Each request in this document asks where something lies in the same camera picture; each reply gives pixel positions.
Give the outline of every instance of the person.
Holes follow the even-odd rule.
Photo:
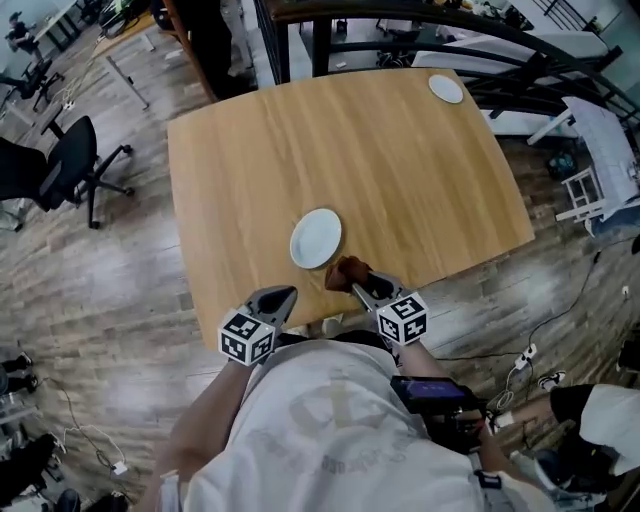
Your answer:
[[[565,372],[542,377],[538,386],[544,395],[495,418],[495,429],[554,417],[558,423],[573,420],[580,438],[593,445],[613,449],[614,476],[640,466],[640,390],[608,384],[560,387]]]
[[[606,220],[593,218],[584,221],[584,228],[592,238],[597,238],[608,231],[623,226],[640,227],[640,206],[618,210]]]
[[[33,36],[29,33],[29,30],[36,28],[36,24],[27,27],[22,21],[20,21],[21,12],[14,12],[9,17],[9,24],[11,30],[5,36],[5,39],[9,42],[9,46],[15,52],[18,49],[27,52],[31,55],[31,59],[34,64],[38,64],[42,60],[42,53],[40,53],[40,43],[33,40]]]
[[[430,440],[391,388],[377,334],[287,343],[260,367],[225,364],[174,425],[140,510],[487,510],[482,471]],[[396,351],[404,375],[447,377],[422,343]],[[478,440],[506,510],[554,510],[486,427]]]
[[[255,90],[243,75],[232,76],[231,31],[222,17],[220,0],[210,2],[152,0],[151,13],[162,30],[175,31],[165,3],[177,15],[189,34],[189,44],[207,83],[219,100]]]
[[[8,507],[30,485],[46,487],[42,472],[56,446],[59,446],[57,438],[51,433],[44,434],[23,448],[12,450],[8,460],[0,461],[0,507]]]
[[[9,377],[10,373],[22,372],[33,366],[33,361],[22,352],[17,358],[0,363],[0,396],[7,395],[26,389],[33,393],[38,386],[38,379],[35,375],[26,377]]]

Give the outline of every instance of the table leg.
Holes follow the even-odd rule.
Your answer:
[[[229,10],[229,17],[231,18],[231,26],[229,27],[231,29],[231,37],[236,46],[240,48],[240,55],[242,56],[242,63],[245,69],[249,69],[253,66],[253,60],[251,59],[246,31],[242,23],[242,16],[240,15],[240,2],[229,2],[227,9]]]
[[[153,46],[153,43],[149,40],[149,37],[146,34],[140,35],[140,41],[142,41],[142,45],[148,52],[152,52],[156,49],[156,47]]]
[[[11,112],[14,116],[16,116],[18,119],[20,119],[20,121],[22,121],[29,127],[35,126],[36,122],[33,119],[31,119],[27,114],[25,114],[22,110],[16,107],[13,103],[11,103],[10,101],[7,101],[6,105],[7,105],[7,110]]]
[[[577,217],[578,215],[591,214],[596,210],[602,210],[602,208],[604,208],[606,204],[607,201],[605,201],[604,199],[595,201],[593,203],[580,206],[579,208],[574,208],[572,210],[567,210],[566,212],[559,213],[558,215],[556,215],[556,220],[559,222],[561,220]]]
[[[562,114],[556,117],[553,121],[547,123],[542,128],[540,128],[536,133],[534,133],[531,137],[527,139],[527,144],[529,146],[533,146],[536,142],[538,142],[542,137],[544,137],[547,133],[549,133],[554,128],[557,128],[562,123],[567,121],[571,117],[571,111],[569,109],[565,110]]]
[[[51,33],[51,30],[47,32],[47,38],[49,41],[53,43],[53,45],[62,53],[64,51],[64,46],[58,41],[58,38]]]
[[[72,42],[73,42],[73,36],[69,33],[69,31],[66,29],[66,27],[62,24],[62,21],[58,21],[58,23],[56,23],[56,27],[58,27],[58,29],[60,30],[60,32],[62,32],[64,34],[64,37],[67,38],[67,46],[69,46]]]
[[[71,30],[73,31],[73,33],[76,36],[76,39],[78,37],[80,37],[80,33],[81,32],[78,29],[78,27],[76,26],[76,24],[73,22],[73,20],[71,19],[71,16],[69,16],[68,14],[65,14],[62,18],[67,22],[67,25],[69,25],[71,27]]]
[[[149,107],[149,103],[140,95],[138,90],[133,86],[128,76],[125,76],[120,68],[113,62],[113,59],[109,56],[100,57],[102,65],[113,77],[113,79],[124,87],[129,96],[141,104],[142,110],[146,110]]]

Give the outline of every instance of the white cable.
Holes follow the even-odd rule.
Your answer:
[[[509,389],[509,382],[511,381],[511,375],[516,370],[517,370],[517,368],[515,366],[513,368],[511,368],[511,371],[509,372],[509,375],[507,375],[507,384],[505,385],[504,389],[502,391],[500,391],[500,393],[498,393],[496,396],[494,396],[491,400],[489,400],[487,405],[490,404],[491,402],[493,402],[494,400],[497,400],[496,408],[499,411],[502,411],[503,409],[505,409],[505,408],[507,408],[509,406],[509,404],[512,402],[513,397],[514,397],[513,391],[511,391]]]
[[[73,427],[73,428],[65,428],[64,432],[62,434],[62,444],[65,446],[65,448],[67,447],[67,432],[73,432],[75,431],[79,431],[81,429],[84,428],[92,428],[94,430],[96,430],[97,432],[99,432],[100,434],[102,434],[103,436],[105,436],[113,445],[113,447],[118,450],[118,453],[120,453],[120,458],[122,460],[122,462],[126,463],[127,459],[124,456],[124,453],[122,453],[122,450],[118,447],[118,445],[114,442],[113,439],[111,439],[111,436],[109,434],[104,433],[102,430],[100,430],[98,427],[96,427],[95,425],[80,425],[80,428],[78,427]]]
[[[55,93],[51,98],[51,102],[53,102],[53,100],[59,94],[62,94],[62,104],[63,105],[67,105],[68,103],[73,101],[74,96],[76,95],[76,93],[78,92],[80,87],[82,86],[82,83],[84,82],[84,79],[87,76],[87,73],[89,72],[89,68],[93,64],[93,59],[91,57],[93,56],[93,51],[95,50],[96,46],[98,46],[98,43],[100,42],[100,40],[101,39],[98,38],[93,46],[88,46],[84,50],[81,50],[79,52],[79,54],[82,54],[82,53],[84,53],[84,52],[86,52],[88,50],[91,50],[91,56],[89,56],[89,58],[84,63],[84,68],[82,70],[82,73],[80,74],[80,76],[77,76],[76,78],[72,78],[67,83],[66,87],[64,87],[63,89],[60,89],[57,93]]]

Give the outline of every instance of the wooden table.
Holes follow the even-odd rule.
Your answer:
[[[155,26],[156,22],[153,19],[153,16],[151,16],[150,12],[146,12],[140,15],[136,20],[131,21],[127,28],[125,28],[124,32],[119,36],[114,37],[113,39],[103,39],[100,41],[91,54],[91,59],[99,60],[116,83],[119,83],[129,96],[140,104],[143,110],[149,107],[149,103],[142,97],[140,92],[138,92],[138,89],[135,88],[133,80],[120,70],[109,54],[116,47],[133,37],[138,37],[147,51],[152,52],[155,50],[155,46],[151,44],[151,41],[149,41],[145,32]]]
[[[204,342],[254,290],[298,288],[288,325],[357,308],[296,267],[289,238],[318,207],[343,222],[340,253],[420,287],[534,238],[509,165],[465,89],[442,73],[333,75],[263,89],[169,123],[173,200]]]
[[[78,27],[76,27],[75,23],[73,22],[73,20],[71,19],[71,17],[69,16],[69,11],[71,9],[73,9],[76,6],[76,2],[75,0],[73,0],[72,2],[70,2],[69,4],[67,4],[65,7],[63,7],[62,9],[60,9],[56,14],[54,14],[46,23],[46,25],[44,27],[42,27],[38,33],[36,34],[34,40],[35,41],[40,41],[40,39],[42,39],[44,36],[47,36],[49,38],[49,40],[53,43],[53,45],[58,48],[58,51],[60,51],[60,53],[62,53],[63,51],[65,51],[65,49],[73,42],[75,41],[78,37],[80,37],[80,30],[78,30]],[[69,28],[72,30],[73,35],[69,33],[69,31],[66,29],[66,27],[63,25],[62,20],[65,20],[68,24],[69,24]],[[58,41],[58,38],[55,37],[52,33],[51,33],[51,29],[53,27],[57,26],[58,30],[60,30],[60,32],[62,32],[62,34],[64,35],[64,37],[67,39],[67,45],[63,46],[60,41]]]

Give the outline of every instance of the floor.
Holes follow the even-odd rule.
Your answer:
[[[84,43],[92,36],[86,34]],[[129,471],[110,479],[88,441],[68,433],[65,473],[89,497],[114,488],[133,500],[139,497],[172,424],[224,364],[201,342],[167,162],[167,120],[206,99],[184,54],[176,53],[177,43],[158,33],[150,37],[154,53],[132,42],[115,56],[151,103],[147,111],[92,68],[75,109],[62,123],[64,128],[89,115],[102,155],[119,143],[134,147],[133,157],[119,160],[105,177],[135,187],[135,197],[99,191],[100,231],[87,229],[84,207],[65,205],[48,214],[34,207],[21,233],[0,232],[0,348],[16,354],[19,343],[36,361],[37,374],[49,379],[34,395],[42,419],[30,421],[29,429],[62,436],[73,426],[72,407],[79,423],[100,428],[126,457]],[[82,41],[56,61],[67,80],[86,59]],[[53,143],[50,135],[20,134],[5,122],[3,134],[11,132],[45,150]],[[554,214],[566,206],[566,198],[544,168],[552,152],[515,141],[502,147],[536,239],[422,290],[432,315],[428,343],[440,357],[524,350],[536,324],[573,302],[596,251],[637,232],[627,229],[593,240],[579,225],[556,224]],[[628,285],[632,297],[640,293],[637,267],[630,242],[605,249],[582,300],[536,333],[535,377],[564,369],[574,384],[626,381],[627,375],[615,371],[615,357],[620,336],[638,310],[637,302],[623,302],[621,289]],[[489,398],[504,387],[513,356],[445,364],[460,382]],[[529,375],[526,370],[513,376],[516,402],[525,398]],[[538,425],[528,432],[528,442],[548,446],[559,432]],[[86,433],[108,457],[119,458],[104,436]],[[520,448],[521,434],[506,430],[499,439],[507,450]]]

